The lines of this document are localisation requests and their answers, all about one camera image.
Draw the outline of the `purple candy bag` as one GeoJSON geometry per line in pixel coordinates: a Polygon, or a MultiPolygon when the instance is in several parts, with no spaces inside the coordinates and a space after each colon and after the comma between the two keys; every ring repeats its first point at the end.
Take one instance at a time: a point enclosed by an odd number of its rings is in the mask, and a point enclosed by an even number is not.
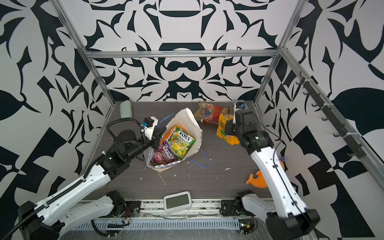
{"type": "Polygon", "coordinates": [[[151,159],[153,166],[167,165],[176,162],[178,159],[167,142],[162,142],[158,150],[154,151],[154,156],[151,159]]]}

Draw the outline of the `gold fruit gummy bag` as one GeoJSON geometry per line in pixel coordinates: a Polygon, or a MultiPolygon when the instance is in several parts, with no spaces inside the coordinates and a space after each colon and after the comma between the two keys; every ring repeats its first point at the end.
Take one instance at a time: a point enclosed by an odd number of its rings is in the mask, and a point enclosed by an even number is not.
{"type": "Polygon", "coordinates": [[[199,108],[195,111],[194,117],[197,122],[217,126],[221,114],[228,114],[230,108],[224,108],[215,104],[198,102],[199,108]]]}

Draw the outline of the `checkered paper bag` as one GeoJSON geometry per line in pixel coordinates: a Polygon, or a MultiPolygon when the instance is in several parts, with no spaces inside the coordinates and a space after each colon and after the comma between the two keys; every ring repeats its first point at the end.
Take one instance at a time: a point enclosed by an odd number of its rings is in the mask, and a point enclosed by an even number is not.
{"type": "Polygon", "coordinates": [[[145,150],[146,167],[159,173],[170,169],[201,149],[203,130],[189,108],[171,114],[169,123],[162,127],[160,145],[145,150]]]}

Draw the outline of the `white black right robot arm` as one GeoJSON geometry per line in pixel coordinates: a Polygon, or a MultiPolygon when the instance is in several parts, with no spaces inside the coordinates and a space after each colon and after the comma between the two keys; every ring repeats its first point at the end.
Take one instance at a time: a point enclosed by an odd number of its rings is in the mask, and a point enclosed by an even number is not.
{"type": "Polygon", "coordinates": [[[251,110],[235,110],[233,121],[227,122],[225,128],[226,134],[236,136],[257,164],[274,201],[269,205],[254,193],[243,193],[243,208],[266,224],[274,240],[295,240],[309,235],[321,218],[296,193],[272,139],[266,131],[258,130],[257,121],[251,110]]]}

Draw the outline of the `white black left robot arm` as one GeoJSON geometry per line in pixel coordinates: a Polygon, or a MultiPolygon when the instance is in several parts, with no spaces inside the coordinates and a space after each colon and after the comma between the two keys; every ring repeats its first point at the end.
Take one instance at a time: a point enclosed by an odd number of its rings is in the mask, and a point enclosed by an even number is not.
{"type": "Polygon", "coordinates": [[[75,205],[84,197],[115,179],[130,162],[145,150],[159,146],[164,128],[139,124],[141,138],[132,130],[115,136],[107,124],[106,131],[113,139],[111,147],[96,158],[85,173],[57,193],[37,202],[28,201],[19,208],[19,222],[15,226],[25,240],[57,240],[67,231],[96,218],[121,215],[126,207],[117,191],[110,191],[99,200],[82,207],[75,205]]]}

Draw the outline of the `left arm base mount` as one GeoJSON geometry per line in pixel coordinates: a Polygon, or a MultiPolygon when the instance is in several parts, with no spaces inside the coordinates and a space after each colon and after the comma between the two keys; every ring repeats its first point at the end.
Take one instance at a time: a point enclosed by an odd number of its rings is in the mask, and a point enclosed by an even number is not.
{"type": "Polygon", "coordinates": [[[106,196],[112,200],[113,208],[110,213],[104,216],[104,218],[131,218],[141,211],[141,201],[126,201],[117,191],[108,192],[106,196]]]}

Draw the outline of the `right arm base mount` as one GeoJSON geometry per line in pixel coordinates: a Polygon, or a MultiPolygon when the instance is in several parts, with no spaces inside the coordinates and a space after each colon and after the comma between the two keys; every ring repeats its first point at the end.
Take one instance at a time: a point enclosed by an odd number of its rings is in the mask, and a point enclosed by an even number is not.
{"type": "Polygon", "coordinates": [[[220,214],[224,217],[228,216],[257,216],[255,213],[247,211],[242,202],[242,197],[248,194],[254,194],[251,190],[242,191],[236,194],[234,199],[221,200],[220,214]]]}

